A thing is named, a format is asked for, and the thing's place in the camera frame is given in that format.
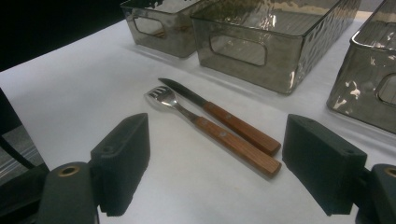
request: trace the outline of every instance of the black mount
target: black mount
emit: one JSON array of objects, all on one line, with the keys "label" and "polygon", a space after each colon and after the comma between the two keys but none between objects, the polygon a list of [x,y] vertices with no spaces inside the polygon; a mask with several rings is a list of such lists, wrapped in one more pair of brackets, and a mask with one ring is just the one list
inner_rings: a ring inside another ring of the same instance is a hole
[{"label": "black mount", "polygon": [[98,205],[109,217],[122,216],[149,165],[148,115],[124,119],[91,158],[48,174],[37,223],[99,223]]},{"label": "black mount", "polygon": [[356,223],[396,223],[396,166],[364,168],[367,154],[312,119],[289,115],[283,161],[328,215],[350,214]]}]

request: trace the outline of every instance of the wooden knife handle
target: wooden knife handle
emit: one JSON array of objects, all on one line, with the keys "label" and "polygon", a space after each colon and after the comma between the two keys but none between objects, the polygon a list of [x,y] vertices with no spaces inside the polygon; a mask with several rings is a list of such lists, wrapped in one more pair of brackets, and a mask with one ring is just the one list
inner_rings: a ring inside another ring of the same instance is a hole
[{"label": "wooden knife handle", "polygon": [[230,114],[221,107],[211,102],[207,102],[204,105],[204,111],[245,138],[251,145],[255,146],[265,154],[273,156],[280,149],[280,143],[274,138],[260,132],[256,128]]},{"label": "wooden knife handle", "polygon": [[194,124],[263,174],[273,177],[279,171],[281,167],[279,161],[261,152],[244,139],[227,132],[208,119],[200,117]]}]

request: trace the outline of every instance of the smoked glass box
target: smoked glass box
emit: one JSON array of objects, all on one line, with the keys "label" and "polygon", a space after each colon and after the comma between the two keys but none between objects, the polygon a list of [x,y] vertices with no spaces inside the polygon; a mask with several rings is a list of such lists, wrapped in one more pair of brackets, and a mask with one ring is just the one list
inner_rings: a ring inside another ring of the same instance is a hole
[{"label": "smoked glass box", "polygon": [[396,1],[383,1],[350,39],[327,106],[396,133]]},{"label": "smoked glass box", "polygon": [[200,64],[290,94],[361,0],[221,0],[191,15]]},{"label": "smoked glass box", "polygon": [[130,0],[120,5],[134,42],[183,58],[195,52],[190,14],[211,0]]}]

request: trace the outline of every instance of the brass insert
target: brass insert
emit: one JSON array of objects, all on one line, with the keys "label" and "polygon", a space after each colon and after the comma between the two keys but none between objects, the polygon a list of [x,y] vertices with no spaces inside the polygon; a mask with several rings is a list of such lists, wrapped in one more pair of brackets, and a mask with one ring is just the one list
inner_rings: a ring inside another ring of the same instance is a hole
[{"label": "brass insert", "polygon": [[67,166],[58,173],[58,176],[66,177],[66,176],[74,175],[78,173],[78,171],[79,171],[78,166]]},{"label": "brass insert", "polygon": [[391,175],[393,177],[396,177],[396,168],[388,167],[385,169],[385,173],[387,173],[388,175]]}]

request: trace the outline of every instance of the white tablecloth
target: white tablecloth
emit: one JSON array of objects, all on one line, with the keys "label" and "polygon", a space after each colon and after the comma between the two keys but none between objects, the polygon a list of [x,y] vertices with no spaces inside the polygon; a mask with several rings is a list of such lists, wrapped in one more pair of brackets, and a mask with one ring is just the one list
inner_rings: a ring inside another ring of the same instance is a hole
[{"label": "white tablecloth", "polygon": [[[273,179],[258,175],[180,115],[153,107],[143,95],[162,85],[158,77],[171,78],[281,143],[288,114],[298,114],[368,153],[368,169],[395,164],[394,134],[325,105],[349,38],[361,25],[354,21],[291,96],[202,67],[196,53],[179,59],[137,46],[126,21],[2,72],[0,87],[50,169],[88,161],[90,151],[122,119],[148,113],[148,169],[126,214],[100,213],[101,223],[351,224],[357,207],[350,216],[327,217],[286,165]],[[282,160],[281,151],[276,159]]]}]

